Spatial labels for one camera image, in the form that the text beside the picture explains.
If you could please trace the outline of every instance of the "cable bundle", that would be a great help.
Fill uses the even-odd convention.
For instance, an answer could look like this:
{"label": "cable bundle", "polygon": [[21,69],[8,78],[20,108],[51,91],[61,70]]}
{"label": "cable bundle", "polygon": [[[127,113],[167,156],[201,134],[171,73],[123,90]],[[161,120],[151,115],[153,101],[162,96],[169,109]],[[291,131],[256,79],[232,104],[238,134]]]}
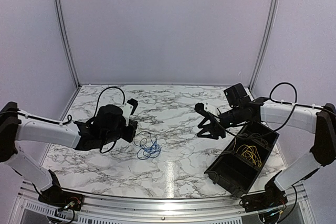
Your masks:
{"label": "cable bundle", "polygon": [[156,157],[158,157],[159,154],[161,153],[161,147],[157,143],[156,136],[154,136],[155,137],[155,141],[152,140],[152,135],[148,131],[142,131],[137,136],[139,136],[143,132],[149,134],[149,137],[150,137],[152,145],[151,146],[146,146],[146,143],[148,141],[148,139],[146,137],[143,137],[140,140],[140,142],[139,142],[138,145],[134,141],[135,146],[140,148],[138,150],[138,152],[137,152],[137,155],[136,155],[137,158],[140,159],[140,160],[145,160],[145,159],[148,159],[148,158],[156,158]]}
{"label": "cable bundle", "polygon": [[261,158],[259,156],[258,153],[258,149],[255,145],[246,145],[243,144],[241,145],[238,150],[237,153],[239,151],[240,148],[242,148],[243,146],[245,146],[243,148],[243,150],[241,151],[241,156],[249,161],[252,162],[252,164],[256,165],[257,167],[261,168],[263,166],[262,162],[261,162]]}

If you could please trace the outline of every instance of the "blue cable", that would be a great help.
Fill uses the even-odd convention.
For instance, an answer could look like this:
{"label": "blue cable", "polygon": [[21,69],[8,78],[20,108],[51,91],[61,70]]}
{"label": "blue cable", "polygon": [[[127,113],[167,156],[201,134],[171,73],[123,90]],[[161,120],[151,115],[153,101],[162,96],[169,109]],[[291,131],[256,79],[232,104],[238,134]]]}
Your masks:
{"label": "blue cable", "polygon": [[152,134],[148,131],[142,131],[142,132],[146,132],[149,134],[149,137],[151,139],[152,145],[147,147],[146,143],[147,143],[147,138],[144,137],[142,140],[140,140],[139,145],[137,145],[135,142],[135,146],[139,147],[140,149],[137,152],[137,158],[140,160],[146,160],[148,158],[156,158],[159,156],[159,154],[161,153],[161,147],[160,145],[157,143],[157,138],[155,137],[155,141],[152,140]]}

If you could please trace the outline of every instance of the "black cable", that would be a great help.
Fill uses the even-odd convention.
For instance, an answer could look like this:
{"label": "black cable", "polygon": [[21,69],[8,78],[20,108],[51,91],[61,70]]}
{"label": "black cable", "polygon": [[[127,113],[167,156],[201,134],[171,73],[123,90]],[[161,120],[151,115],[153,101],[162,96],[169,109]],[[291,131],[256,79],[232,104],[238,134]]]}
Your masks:
{"label": "black cable", "polygon": [[99,100],[100,100],[101,95],[102,95],[106,90],[109,90],[109,89],[119,89],[119,90],[121,91],[122,95],[123,95],[123,101],[122,101],[122,104],[125,104],[125,100],[126,100],[126,98],[125,98],[125,93],[124,93],[124,91],[123,91],[121,88],[116,87],[116,86],[107,87],[107,88],[105,88],[103,91],[101,91],[100,94],[99,94],[99,96],[98,96],[97,105],[96,105],[96,110],[95,110],[95,113],[93,114],[93,117],[95,117],[96,114],[97,114],[97,109],[98,109]]}
{"label": "black cable", "polygon": [[281,82],[281,83],[275,85],[274,88],[271,90],[271,92],[270,92],[270,94],[269,94],[269,98],[270,98],[270,100],[271,100],[272,102],[281,103],[281,102],[279,102],[279,101],[276,101],[276,100],[273,100],[273,99],[272,99],[272,94],[273,94],[273,92],[276,90],[277,87],[279,87],[279,86],[281,86],[281,85],[290,85],[290,86],[294,89],[294,92],[295,92],[295,102],[294,102],[294,103],[295,103],[295,104],[294,104],[294,106],[293,106],[293,109],[292,109],[291,112],[289,113],[289,116],[288,116],[287,119],[285,120],[285,122],[284,122],[280,127],[276,128],[275,130],[270,131],[270,132],[268,132],[268,133],[266,133],[266,134],[264,134],[264,135],[258,136],[258,137],[241,137],[241,136],[236,135],[236,134],[233,134],[233,133],[231,133],[229,130],[225,129],[225,128],[224,128],[224,127],[223,127],[223,126],[216,120],[216,119],[214,119],[214,121],[215,121],[215,122],[218,124],[218,126],[219,126],[222,130],[224,130],[226,133],[228,133],[228,134],[230,134],[231,136],[234,136],[234,137],[236,137],[236,138],[238,138],[238,139],[242,139],[242,140],[264,138],[265,136],[268,136],[268,135],[272,134],[273,132],[277,132],[277,131],[281,130],[283,127],[286,126],[286,124],[287,124],[288,121],[290,120],[291,116],[293,115],[294,110],[295,110],[295,107],[297,106],[296,102],[298,101],[298,92],[297,92],[295,86],[294,86],[293,84],[289,83],[289,82]]}
{"label": "black cable", "polygon": [[107,151],[104,151],[104,152],[102,151],[104,145],[100,146],[100,148],[99,148],[99,152],[100,152],[101,154],[105,154],[105,153],[107,153],[107,152],[110,152],[110,151],[114,148],[114,146],[115,146],[116,143],[117,143],[117,142],[114,141],[112,147],[109,148]]}
{"label": "black cable", "polygon": [[[42,122],[46,122],[46,123],[51,123],[51,124],[60,124],[60,121],[52,121],[49,119],[45,119],[45,118],[39,118],[38,116],[34,116],[34,115],[25,115],[24,113],[18,112],[18,111],[4,111],[0,113],[0,116],[3,114],[9,114],[9,113],[14,113],[17,115],[21,115],[30,119],[34,119],[34,120],[38,120],[38,121],[42,121]],[[67,122],[61,122],[63,125],[67,125],[69,123],[72,122],[72,115],[68,115],[67,116],[68,121]]]}
{"label": "black cable", "polygon": [[296,203],[298,202],[298,192],[296,191],[295,186],[292,186],[292,187],[295,191],[295,202],[294,202],[293,208],[289,211],[289,213],[282,220],[278,221],[278,223],[283,222],[294,211]]}
{"label": "black cable", "polygon": [[70,209],[72,210],[72,219],[68,222],[65,222],[65,223],[63,223],[63,221],[62,221],[60,224],[71,224],[74,221],[76,213],[75,213],[75,210],[73,210],[72,208],[70,208]]}
{"label": "black cable", "polygon": [[[36,188],[35,184],[34,184],[34,183],[32,183],[32,184],[33,184],[33,187],[34,187],[35,191],[37,192],[37,194],[38,194],[41,198],[43,198],[45,201],[49,202],[51,205],[63,205],[63,207],[67,205],[66,203],[50,202],[50,201],[49,201],[43,194],[41,194],[41,193],[38,191],[38,189]],[[75,214],[75,210],[73,210],[72,208],[70,208],[70,209],[71,209],[72,212],[73,212],[72,219],[71,219],[69,222],[62,223],[62,224],[71,224],[71,223],[73,222],[73,220],[75,219],[75,215],[76,215],[76,214]]]}

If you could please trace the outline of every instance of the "aluminum frame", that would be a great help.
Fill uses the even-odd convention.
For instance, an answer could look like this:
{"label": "aluminum frame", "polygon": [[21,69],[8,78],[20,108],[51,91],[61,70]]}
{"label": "aluminum frame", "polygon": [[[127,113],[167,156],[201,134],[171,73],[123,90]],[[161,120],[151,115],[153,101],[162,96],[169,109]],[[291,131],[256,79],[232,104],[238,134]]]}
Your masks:
{"label": "aluminum frame", "polygon": [[[302,213],[309,213],[311,210],[309,203],[307,203],[308,197],[303,184],[299,183],[296,189],[298,202],[302,202],[302,206],[307,209],[306,212],[303,211]],[[82,210],[76,214],[74,223],[86,223],[85,220],[97,218],[114,220],[119,223],[220,223],[225,220],[233,220],[257,213],[245,213],[243,207],[239,205],[240,199],[232,196],[194,199],[148,199],[97,195],[77,190],[66,190],[79,192],[85,196]],[[287,205],[291,207],[295,200],[295,192],[293,189],[289,189],[286,190],[286,193],[288,197]],[[56,209],[56,207],[38,202],[37,198],[38,195],[32,184],[24,181],[9,223],[20,223],[27,202],[39,204],[50,211]],[[310,220],[309,215],[305,215],[304,219],[308,221],[307,224],[315,223]]]}
{"label": "aluminum frame", "polygon": [[265,27],[265,31],[264,31],[264,36],[262,38],[261,41],[261,45],[260,45],[260,50],[258,53],[258,57],[257,57],[257,61],[253,70],[253,74],[250,80],[250,83],[248,85],[249,90],[253,91],[260,70],[261,70],[261,65],[263,64],[262,62],[264,61],[265,58],[265,54],[266,54],[266,50],[267,50],[267,45],[269,42],[269,38],[270,38],[270,34],[276,19],[276,15],[277,15],[277,10],[278,10],[278,4],[279,4],[279,0],[271,0],[271,5],[269,8],[269,13],[268,13],[268,18],[267,18],[267,23],[266,23],[266,27]]}
{"label": "aluminum frame", "polygon": [[59,26],[61,40],[62,40],[62,44],[63,44],[63,47],[64,47],[65,56],[66,56],[66,59],[67,59],[67,62],[68,62],[71,78],[72,78],[72,81],[74,82],[75,87],[80,88],[81,85],[80,85],[79,78],[78,78],[78,75],[77,75],[75,62],[74,62],[74,59],[72,57],[70,43],[69,43],[69,40],[68,40],[67,31],[66,31],[66,27],[65,27],[61,0],[54,0],[54,2],[55,2],[55,10],[56,10],[56,16],[57,16],[57,23],[58,23],[58,26]]}

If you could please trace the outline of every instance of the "gray backdrop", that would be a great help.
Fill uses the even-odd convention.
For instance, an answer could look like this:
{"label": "gray backdrop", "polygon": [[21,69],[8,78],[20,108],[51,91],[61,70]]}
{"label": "gray backdrop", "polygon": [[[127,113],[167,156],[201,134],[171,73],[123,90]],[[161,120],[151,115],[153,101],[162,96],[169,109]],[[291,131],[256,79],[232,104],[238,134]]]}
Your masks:
{"label": "gray backdrop", "polygon": [[[23,110],[58,119],[74,90],[53,0],[0,0],[0,108],[16,101]],[[25,147],[39,160],[46,145]],[[0,164],[1,223],[8,222],[21,181]]]}
{"label": "gray backdrop", "polygon": [[82,83],[248,84],[270,0],[62,0]]}

